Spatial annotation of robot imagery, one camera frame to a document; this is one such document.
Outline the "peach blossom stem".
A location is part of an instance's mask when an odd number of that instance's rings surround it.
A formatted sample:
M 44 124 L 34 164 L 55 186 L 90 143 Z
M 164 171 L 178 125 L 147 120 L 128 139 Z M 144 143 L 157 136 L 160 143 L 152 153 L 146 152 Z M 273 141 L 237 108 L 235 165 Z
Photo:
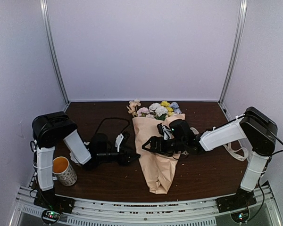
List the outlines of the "peach blossom stem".
M 135 99 L 135 100 L 131 100 L 129 101 L 129 105 L 126 107 L 128 110 L 128 113 L 131 114 L 133 117 L 137 117 L 138 116 L 138 107 L 141 106 L 141 102 L 139 99 Z

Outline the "aluminium frame post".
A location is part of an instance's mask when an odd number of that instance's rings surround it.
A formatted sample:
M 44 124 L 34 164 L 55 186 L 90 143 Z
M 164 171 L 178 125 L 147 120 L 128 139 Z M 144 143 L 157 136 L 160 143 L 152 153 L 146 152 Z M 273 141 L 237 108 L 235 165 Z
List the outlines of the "aluminium frame post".
M 225 81 L 223 84 L 223 88 L 221 91 L 221 95 L 219 98 L 218 103 L 223 106 L 225 102 L 225 97 L 227 94 L 227 91 L 229 89 L 230 81 L 234 72 L 234 67 L 236 64 L 238 52 L 239 52 L 239 47 L 241 44 L 242 36 L 243 36 L 243 31 L 244 31 L 244 26 L 245 26 L 245 21 L 246 21 L 246 16 L 247 16 L 247 5 L 248 1 L 247 0 L 241 0 L 240 1 L 240 9 L 239 9 L 239 15 L 238 15 L 238 21 L 237 21 L 237 26 L 236 26 L 236 32 L 235 32 L 235 37 L 234 37 L 234 42 L 233 42 L 233 48 L 229 60 L 229 65 L 227 68 L 226 72 L 226 77 Z
M 52 61 L 54 73 L 58 82 L 58 87 L 60 89 L 60 92 L 63 97 L 63 101 L 66 106 L 70 104 L 66 88 L 62 79 L 59 63 L 58 63 L 58 57 L 57 53 L 55 50 L 55 45 L 54 45 L 54 39 L 52 35 L 52 30 L 51 30 L 51 25 L 50 25 L 50 17 L 49 17 L 49 12 L 48 12 L 48 4 L 46 0 L 40 0 L 40 7 L 41 7 L 41 14 L 42 14 L 42 19 L 44 23 L 44 28 L 47 36 L 47 42 L 50 50 L 50 58 Z

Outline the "patterned mug with orange inside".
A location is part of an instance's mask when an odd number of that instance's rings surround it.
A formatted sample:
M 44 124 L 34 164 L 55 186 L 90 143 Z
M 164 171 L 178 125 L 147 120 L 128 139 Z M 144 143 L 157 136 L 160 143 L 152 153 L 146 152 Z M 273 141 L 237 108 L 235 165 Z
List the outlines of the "patterned mug with orange inside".
M 53 160 L 52 172 L 63 186 L 72 186 L 77 182 L 77 174 L 69 160 L 64 156 Z

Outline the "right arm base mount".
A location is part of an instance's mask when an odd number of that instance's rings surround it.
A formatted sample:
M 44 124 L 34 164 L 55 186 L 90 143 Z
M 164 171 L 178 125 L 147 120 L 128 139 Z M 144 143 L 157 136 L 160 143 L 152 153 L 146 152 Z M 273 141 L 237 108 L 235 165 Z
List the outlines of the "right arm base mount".
M 254 197 L 239 197 L 236 194 L 224 196 L 216 199 L 219 213 L 230 212 L 231 218 L 235 223 L 246 223 L 250 218 L 249 206 L 256 204 Z

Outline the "white scalloped bowl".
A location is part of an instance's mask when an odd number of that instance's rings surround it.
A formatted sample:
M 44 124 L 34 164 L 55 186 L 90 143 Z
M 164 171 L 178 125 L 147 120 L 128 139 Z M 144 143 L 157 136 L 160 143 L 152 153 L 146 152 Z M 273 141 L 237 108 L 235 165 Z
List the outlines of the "white scalloped bowl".
M 69 153 L 70 156 L 70 160 L 72 162 L 74 162 L 76 165 L 80 166 L 80 162 L 76 159 L 76 157 L 74 156 L 74 154 L 72 152 Z

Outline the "blue flower stem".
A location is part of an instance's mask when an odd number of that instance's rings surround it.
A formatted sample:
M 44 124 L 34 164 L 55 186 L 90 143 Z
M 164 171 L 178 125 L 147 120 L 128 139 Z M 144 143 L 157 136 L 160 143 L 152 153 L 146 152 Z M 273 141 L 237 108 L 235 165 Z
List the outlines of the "blue flower stem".
M 174 114 L 181 114 L 182 111 L 180 110 L 180 107 L 177 102 L 172 102 L 169 107 L 173 109 Z

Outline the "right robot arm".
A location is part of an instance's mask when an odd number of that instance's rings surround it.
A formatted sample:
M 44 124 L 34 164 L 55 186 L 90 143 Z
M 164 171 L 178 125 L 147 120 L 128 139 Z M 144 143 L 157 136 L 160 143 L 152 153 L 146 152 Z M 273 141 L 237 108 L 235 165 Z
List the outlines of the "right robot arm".
M 277 154 L 276 143 L 283 146 L 283 141 L 277 136 L 277 124 L 253 106 L 224 125 L 199 134 L 195 134 L 188 122 L 182 119 L 171 122 L 169 126 L 159 124 L 157 128 L 160 136 L 149 138 L 142 149 L 166 156 L 181 151 L 202 154 L 220 146 L 230 148 L 233 142 L 248 140 L 252 147 L 251 159 L 232 199 L 237 208 L 250 201 L 251 193 L 258 186 L 272 156 Z

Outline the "left aluminium frame post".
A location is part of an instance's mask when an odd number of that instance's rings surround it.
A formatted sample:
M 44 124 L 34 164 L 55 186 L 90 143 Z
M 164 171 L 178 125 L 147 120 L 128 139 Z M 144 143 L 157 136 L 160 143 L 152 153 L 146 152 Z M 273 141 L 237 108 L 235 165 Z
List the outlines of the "left aluminium frame post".
M 50 50 L 50 58 L 52 61 L 54 73 L 58 82 L 58 87 L 60 89 L 60 92 L 63 97 L 63 101 L 66 106 L 70 104 L 66 88 L 62 79 L 59 63 L 58 63 L 58 57 L 57 53 L 55 50 L 55 45 L 54 45 L 54 39 L 52 35 L 52 30 L 51 30 L 51 25 L 50 25 L 50 17 L 49 17 L 49 12 L 48 12 L 48 4 L 46 0 L 40 0 L 40 7 L 41 7 L 41 14 L 42 14 L 42 19 L 44 23 L 44 28 L 47 36 L 47 42 Z

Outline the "aluminium front rail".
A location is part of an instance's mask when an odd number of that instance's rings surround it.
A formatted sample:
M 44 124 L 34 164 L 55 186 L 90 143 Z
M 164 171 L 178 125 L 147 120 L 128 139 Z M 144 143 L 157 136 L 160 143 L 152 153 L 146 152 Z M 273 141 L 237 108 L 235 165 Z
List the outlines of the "aluminium front rail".
M 178 202 L 106 202 L 74 199 L 71 213 L 62 213 L 56 226 L 281 226 L 283 221 L 269 185 L 255 189 L 257 202 L 244 209 L 220 212 L 216 198 Z

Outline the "right aluminium frame post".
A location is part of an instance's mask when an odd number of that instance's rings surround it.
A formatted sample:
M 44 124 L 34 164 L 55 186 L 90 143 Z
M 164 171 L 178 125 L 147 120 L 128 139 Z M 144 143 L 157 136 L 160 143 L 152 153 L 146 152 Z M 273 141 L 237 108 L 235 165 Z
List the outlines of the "right aluminium frame post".
M 223 88 L 221 91 L 221 95 L 219 98 L 218 103 L 223 106 L 225 102 L 225 97 L 227 94 L 227 91 L 229 89 L 230 81 L 234 72 L 234 67 L 236 64 L 238 52 L 239 52 L 239 47 L 241 44 L 242 36 L 243 36 L 243 31 L 244 31 L 244 26 L 245 26 L 245 21 L 246 21 L 246 16 L 247 16 L 247 5 L 248 1 L 247 0 L 241 0 L 240 1 L 240 9 L 239 9 L 239 15 L 238 15 L 238 21 L 237 21 L 237 26 L 236 26 L 236 32 L 235 32 L 235 37 L 234 37 L 234 42 L 233 42 L 233 48 L 229 60 L 229 65 L 227 68 L 226 72 L 226 77 L 225 81 L 223 84 Z

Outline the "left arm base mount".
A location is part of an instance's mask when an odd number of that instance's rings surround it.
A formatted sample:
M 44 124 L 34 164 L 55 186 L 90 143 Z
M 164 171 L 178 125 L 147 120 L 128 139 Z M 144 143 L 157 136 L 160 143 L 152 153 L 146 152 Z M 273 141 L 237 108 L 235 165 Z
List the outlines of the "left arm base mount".
M 61 219 L 63 213 L 72 213 L 75 200 L 72 198 L 56 196 L 54 202 L 49 204 L 49 202 L 41 196 L 36 196 L 33 203 L 34 205 L 45 209 L 41 213 L 41 220 L 45 224 L 52 225 Z

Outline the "pink and green wrapping paper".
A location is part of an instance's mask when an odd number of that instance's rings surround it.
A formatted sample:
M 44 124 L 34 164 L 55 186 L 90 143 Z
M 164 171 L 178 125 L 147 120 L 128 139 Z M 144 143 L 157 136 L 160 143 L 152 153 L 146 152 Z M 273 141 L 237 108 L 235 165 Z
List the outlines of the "pink and green wrapping paper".
M 142 145 L 152 136 L 159 137 L 157 125 L 162 123 L 168 126 L 174 120 L 185 119 L 185 114 L 177 114 L 164 121 L 148 117 L 134 117 L 133 128 L 135 132 L 136 152 L 140 154 L 139 163 L 146 180 L 149 191 L 154 194 L 167 194 L 175 176 L 176 165 L 180 154 L 167 157 L 151 153 L 142 149 Z

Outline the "yellow flower stem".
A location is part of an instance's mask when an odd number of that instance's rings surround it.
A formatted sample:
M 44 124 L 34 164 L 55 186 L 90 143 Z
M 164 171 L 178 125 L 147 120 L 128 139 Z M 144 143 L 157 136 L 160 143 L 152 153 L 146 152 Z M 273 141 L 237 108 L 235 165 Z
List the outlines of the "yellow flower stem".
M 167 110 L 167 115 L 168 115 L 168 116 L 172 116 L 172 115 L 174 114 L 174 110 L 173 110 L 173 108 L 171 107 L 171 104 L 170 104 L 169 102 L 167 102 L 167 101 L 162 101 L 162 102 L 160 103 L 160 105 L 161 105 L 162 107 L 164 107 L 164 108 Z

